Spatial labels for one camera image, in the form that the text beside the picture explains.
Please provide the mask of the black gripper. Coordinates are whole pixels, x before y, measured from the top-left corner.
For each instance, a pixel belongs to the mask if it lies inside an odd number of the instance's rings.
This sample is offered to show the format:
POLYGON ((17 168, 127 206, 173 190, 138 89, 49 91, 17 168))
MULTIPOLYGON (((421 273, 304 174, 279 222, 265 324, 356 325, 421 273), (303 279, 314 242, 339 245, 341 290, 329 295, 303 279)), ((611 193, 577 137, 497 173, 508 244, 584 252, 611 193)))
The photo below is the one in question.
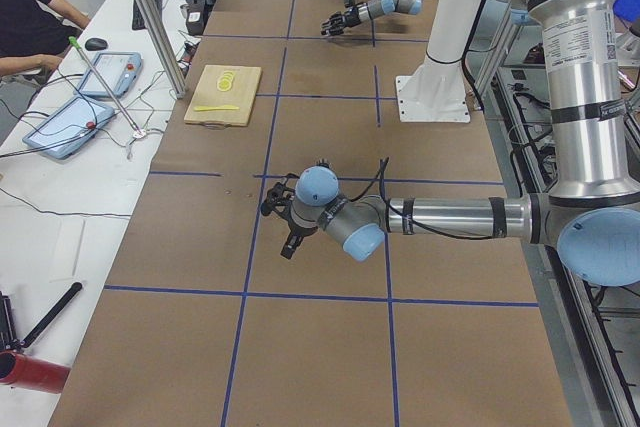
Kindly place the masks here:
POLYGON ((357 7, 352 7, 344 12, 336 12, 321 25, 321 35, 325 37, 335 37, 340 34, 340 30, 355 27, 361 23, 357 7))
POLYGON ((289 218, 287 220, 287 224, 290 232, 282 246, 280 255, 286 259, 291 259, 303 242, 304 237, 308 237, 316 233, 318 226, 315 221, 297 219, 294 217, 289 218))

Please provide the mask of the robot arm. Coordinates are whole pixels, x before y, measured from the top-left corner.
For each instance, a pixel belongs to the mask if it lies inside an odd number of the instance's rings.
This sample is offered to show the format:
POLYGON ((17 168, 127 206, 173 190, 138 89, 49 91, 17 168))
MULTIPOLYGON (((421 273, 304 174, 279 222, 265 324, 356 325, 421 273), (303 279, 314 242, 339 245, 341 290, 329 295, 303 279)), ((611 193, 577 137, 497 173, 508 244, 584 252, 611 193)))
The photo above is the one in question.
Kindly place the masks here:
POLYGON ((321 25, 321 35, 333 37, 342 35, 347 28, 397 12, 417 15, 422 9, 422 0, 368 0, 356 3, 344 0, 346 10, 332 14, 321 25))
MULTIPOLYGON (((281 255, 291 258, 303 238, 318 228, 357 261, 367 259, 385 233, 436 234, 459 240, 521 238, 557 252, 564 267, 600 286, 639 282, 639 181, 628 170, 627 107, 622 99, 613 5, 616 0, 507 0, 516 14, 542 28, 553 154, 538 152, 540 140, 513 146, 531 149, 543 193, 518 198, 428 199, 382 195, 386 163, 372 182, 381 195, 349 199, 325 165, 306 169, 294 188, 269 191, 261 214, 274 212, 288 223, 281 255)), ((402 121, 461 121, 462 74, 469 42, 485 0, 439 0, 432 40, 412 75, 399 76, 402 121)), ((418 0, 368 0, 338 11, 321 35, 391 13, 417 14, 418 0)))

